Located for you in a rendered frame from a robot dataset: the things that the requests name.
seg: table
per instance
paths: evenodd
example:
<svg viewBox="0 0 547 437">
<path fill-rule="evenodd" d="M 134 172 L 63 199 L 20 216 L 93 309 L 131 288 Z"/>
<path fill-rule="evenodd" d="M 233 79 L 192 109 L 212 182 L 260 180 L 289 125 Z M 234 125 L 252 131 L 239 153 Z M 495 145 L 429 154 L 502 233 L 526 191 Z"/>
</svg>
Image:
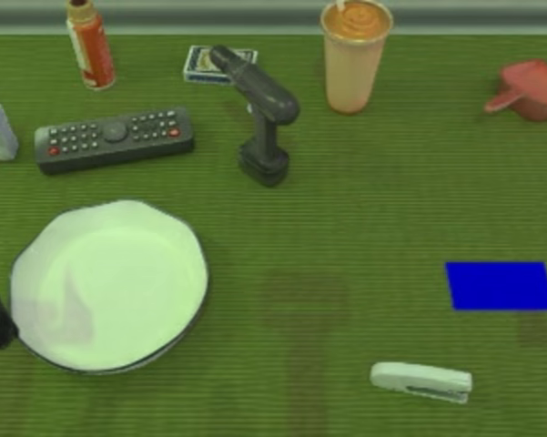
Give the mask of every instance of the table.
<svg viewBox="0 0 547 437">
<path fill-rule="evenodd" d="M 181 79 L 187 48 L 259 50 L 301 101 L 279 131 L 289 178 L 236 165 L 246 102 Z M 0 36 L 0 103 L 22 149 L 0 165 L 0 290 L 63 209 L 140 198 L 201 237 L 212 288 L 199 324 L 138 371 L 78 377 L 20 344 L 0 352 L 0 437 L 547 436 L 547 316 L 457 313 L 443 263 L 547 262 L 547 124 L 481 115 L 501 65 L 547 58 L 547 36 L 394 36 L 372 104 L 328 111 L 311 36 L 111 38 L 118 81 L 79 80 L 63 36 Z M 48 178 L 33 132 L 85 117 L 188 107 L 197 150 Z M 370 386 L 375 361 L 471 371 L 465 406 Z"/>
</svg>

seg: remote control button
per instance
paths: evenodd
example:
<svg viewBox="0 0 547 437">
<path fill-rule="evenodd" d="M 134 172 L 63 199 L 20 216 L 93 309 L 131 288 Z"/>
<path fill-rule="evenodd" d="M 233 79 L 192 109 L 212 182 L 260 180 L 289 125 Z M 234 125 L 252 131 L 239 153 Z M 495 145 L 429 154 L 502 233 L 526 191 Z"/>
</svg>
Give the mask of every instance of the remote control button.
<svg viewBox="0 0 547 437">
<path fill-rule="evenodd" d="M 116 122 L 116 123 L 109 123 L 107 126 L 103 129 L 103 137 L 112 143 L 116 143 L 118 141 L 121 141 L 125 137 L 127 137 L 127 128 L 124 123 Z"/>
</svg>

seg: orange beverage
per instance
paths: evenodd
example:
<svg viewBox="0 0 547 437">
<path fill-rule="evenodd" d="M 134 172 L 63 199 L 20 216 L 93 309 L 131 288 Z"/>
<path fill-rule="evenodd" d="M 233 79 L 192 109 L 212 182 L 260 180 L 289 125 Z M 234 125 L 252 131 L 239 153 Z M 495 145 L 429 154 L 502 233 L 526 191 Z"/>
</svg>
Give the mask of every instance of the orange beverage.
<svg viewBox="0 0 547 437">
<path fill-rule="evenodd" d="M 392 14 L 373 0 L 327 5 L 321 13 L 326 64 L 326 97 L 342 114 L 356 114 L 368 104 Z"/>
<path fill-rule="evenodd" d="M 91 0 L 67 0 L 66 26 L 73 42 L 83 82 L 102 90 L 116 81 L 116 71 L 103 29 L 103 18 Z"/>
</svg>

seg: iced coffee cup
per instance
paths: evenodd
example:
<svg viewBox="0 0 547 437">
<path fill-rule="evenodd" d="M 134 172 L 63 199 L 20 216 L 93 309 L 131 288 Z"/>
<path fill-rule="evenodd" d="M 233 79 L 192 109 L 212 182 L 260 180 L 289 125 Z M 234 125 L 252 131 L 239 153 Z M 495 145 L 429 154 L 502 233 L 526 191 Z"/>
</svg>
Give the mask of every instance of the iced coffee cup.
<svg viewBox="0 0 547 437">
<path fill-rule="evenodd" d="M 372 0 L 339 0 L 324 8 L 320 23 L 328 104 L 342 114 L 356 114 L 370 99 L 392 14 Z"/>
</svg>

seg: white plate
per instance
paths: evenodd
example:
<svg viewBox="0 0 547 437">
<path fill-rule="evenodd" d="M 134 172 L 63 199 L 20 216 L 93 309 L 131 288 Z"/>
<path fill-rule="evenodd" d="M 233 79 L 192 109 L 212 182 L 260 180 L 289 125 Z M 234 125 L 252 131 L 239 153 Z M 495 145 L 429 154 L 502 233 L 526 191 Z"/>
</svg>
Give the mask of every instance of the white plate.
<svg viewBox="0 0 547 437">
<path fill-rule="evenodd" d="M 53 364 L 92 373 L 156 358 L 194 321 L 208 289 L 184 222 L 132 200 L 55 218 L 15 262 L 20 340 Z"/>
</svg>

